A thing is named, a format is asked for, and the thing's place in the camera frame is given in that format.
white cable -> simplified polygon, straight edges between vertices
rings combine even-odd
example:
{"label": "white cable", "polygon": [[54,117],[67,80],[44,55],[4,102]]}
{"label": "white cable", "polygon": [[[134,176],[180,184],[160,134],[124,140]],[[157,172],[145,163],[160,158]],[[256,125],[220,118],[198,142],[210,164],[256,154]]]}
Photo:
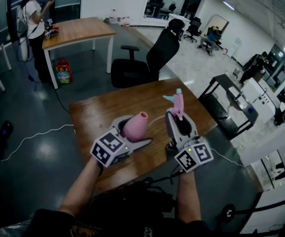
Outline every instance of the white cable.
{"label": "white cable", "polygon": [[162,119],[162,118],[164,118],[164,117],[165,117],[165,115],[162,115],[162,116],[160,116],[160,117],[157,117],[157,118],[154,119],[152,122],[150,122],[148,126],[151,126],[151,125],[152,125],[154,122],[156,122],[158,119]]}
{"label": "white cable", "polygon": [[36,135],[34,135],[34,136],[32,136],[32,137],[27,137],[27,138],[23,139],[22,142],[20,143],[20,145],[18,146],[18,148],[17,148],[15,151],[13,151],[13,152],[9,155],[9,157],[8,157],[7,159],[1,160],[1,161],[9,160],[10,157],[11,157],[15,152],[18,151],[18,149],[20,148],[20,146],[22,145],[22,143],[23,143],[25,140],[27,140],[27,139],[32,139],[32,138],[34,138],[34,137],[37,136],[37,135],[44,135],[44,134],[49,133],[49,132],[51,132],[51,131],[58,131],[58,130],[62,129],[62,128],[65,127],[65,126],[73,126],[73,124],[64,124],[62,127],[58,128],[58,129],[51,129],[51,130],[49,130],[48,132],[45,132],[45,133],[37,133]]}
{"label": "white cable", "polygon": [[229,160],[229,159],[228,159],[227,157],[225,157],[225,156],[222,156],[222,155],[221,155],[220,153],[218,153],[215,149],[211,148],[211,150],[214,150],[218,155],[220,155],[221,157],[225,158],[227,161],[229,161],[229,162],[231,162],[231,163],[234,163],[234,164],[236,164],[236,165],[238,165],[238,166],[244,168],[243,165],[238,164],[238,163],[236,163],[235,161]]}

floor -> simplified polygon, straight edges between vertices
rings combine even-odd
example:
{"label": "floor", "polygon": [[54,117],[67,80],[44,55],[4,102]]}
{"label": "floor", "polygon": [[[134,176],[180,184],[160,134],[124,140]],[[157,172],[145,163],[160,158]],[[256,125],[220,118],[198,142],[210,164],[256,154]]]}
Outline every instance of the floor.
{"label": "floor", "polygon": [[[148,40],[150,41],[148,44],[155,43],[162,32],[161,28],[150,27],[135,28],[135,30],[143,35],[143,38],[145,37],[147,42]],[[194,38],[198,40],[197,43],[192,43],[190,39],[182,38],[178,53],[167,63],[167,66],[187,85],[194,95],[199,97],[208,87],[211,79],[221,74],[227,74],[237,87],[241,88],[238,82],[243,74],[241,66],[234,59],[224,55],[223,50],[214,51],[209,56],[205,49],[197,49],[200,37]],[[240,71],[238,77],[232,74],[235,69]],[[226,98],[225,91],[219,87],[215,93],[215,97],[218,98],[224,109],[227,110],[229,101]],[[242,112],[237,111],[233,107],[229,109],[229,114],[238,126],[247,120]],[[251,129],[232,139],[231,143],[237,152],[241,154],[246,148],[256,145],[276,129],[277,127],[274,126],[272,120],[263,124],[260,119],[257,119]],[[277,154],[271,154],[271,158],[275,162],[281,160]],[[268,166],[268,175],[261,161],[252,164],[252,167],[259,177],[263,189],[273,189],[272,178],[270,176],[273,177],[276,173],[272,168]],[[280,180],[280,184],[283,183],[285,183],[285,179]]]}
{"label": "floor", "polygon": [[[112,27],[117,31],[113,59],[128,58],[128,52],[120,49],[122,44],[128,44],[138,46],[140,52],[135,54],[136,59],[145,61],[148,52],[145,44],[128,30],[118,25]],[[90,42],[83,42],[57,49],[54,54],[56,58],[68,59],[72,67],[73,83],[62,85],[57,90],[66,108],[70,103],[117,90],[106,74],[107,40],[97,41],[95,51],[91,51],[91,47]],[[6,92],[0,90],[0,126],[6,119],[14,126],[4,159],[17,149],[25,137],[71,124],[69,113],[61,107],[52,85],[30,82],[24,64],[16,60],[16,53],[16,43],[7,47],[13,68],[10,72],[0,56],[0,78],[6,88]],[[212,62],[206,60],[199,60],[202,68]],[[33,63],[28,63],[27,67],[29,74],[36,79]],[[178,64],[173,68],[175,73],[179,69],[183,68],[179,68]],[[167,67],[161,71],[162,79],[174,76]],[[184,75],[182,79],[188,80],[188,76]],[[193,83],[190,87],[197,95],[206,83],[208,81]],[[207,139],[220,154],[239,162],[239,155],[218,127],[207,135]],[[202,218],[212,229],[216,225],[216,216],[226,204],[233,203],[238,209],[248,209],[257,193],[247,168],[240,168],[217,154],[214,157],[213,162],[195,171]],[[148,176],[168,176],[174,166],[173,161],[168,162]],[[39,208],[55,210],[83,167],[71,127],[25,140],[8,161],[0,162],[1,225],[27,220]],[[176,194],[176,181],[173,186],[170,182],[159,185],[166,192]],[[236,216],[224,226],[224,231],[236,230],[244,217]]]}

pink object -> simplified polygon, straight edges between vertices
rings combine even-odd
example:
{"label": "pink object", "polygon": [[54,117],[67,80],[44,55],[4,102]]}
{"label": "pink object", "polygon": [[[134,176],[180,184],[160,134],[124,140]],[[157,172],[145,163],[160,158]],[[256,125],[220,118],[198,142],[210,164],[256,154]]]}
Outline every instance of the pink object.
{"label": "pink object", "polygon": [[121,131],[121,135],[126,137],[129,141],[135,142],[144,137],[147,127],[148,114],[145,112],[140,112],[127,121],[123,130]]}
{"label": "pink object", "polygon": [[165,99],[174,103],[174,106],[169,109],[169,111],[173,114],[178,116],[179,120],[183,119],[183,112],[184,112],[184,100],[183,94],[181,89],[177,89],[177,93],[174,96],[163,96]]}

gift bag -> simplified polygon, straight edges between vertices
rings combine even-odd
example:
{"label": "gift bag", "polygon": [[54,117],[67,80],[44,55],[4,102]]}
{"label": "gift bag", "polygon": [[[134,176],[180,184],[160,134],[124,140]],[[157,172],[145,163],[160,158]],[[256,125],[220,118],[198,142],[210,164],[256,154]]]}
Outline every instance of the gift bag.
{"label": "gift bag", "polygon": [[70,64],[65,58],[59,58],[59,62],[56,65],[56,74],[60,83],[72,82]]}

white cube with black markers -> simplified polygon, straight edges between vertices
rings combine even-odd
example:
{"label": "white cube with black markers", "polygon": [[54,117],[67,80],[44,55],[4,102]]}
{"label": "white cube with black markers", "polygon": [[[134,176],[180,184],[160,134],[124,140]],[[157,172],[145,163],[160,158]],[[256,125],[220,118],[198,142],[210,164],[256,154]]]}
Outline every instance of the white cube with black markers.
{"label": "white cube with black markers", "polygon": [[204,143],[193,144],[183,148],[176,156],[176,161],[186,173],[214,159],[211,149]]}
{"label": "white cube with black markers", "polygon": [[118,130],[113,128],[96,139],[90,153],[104,166],[124,161],[131,152]]}

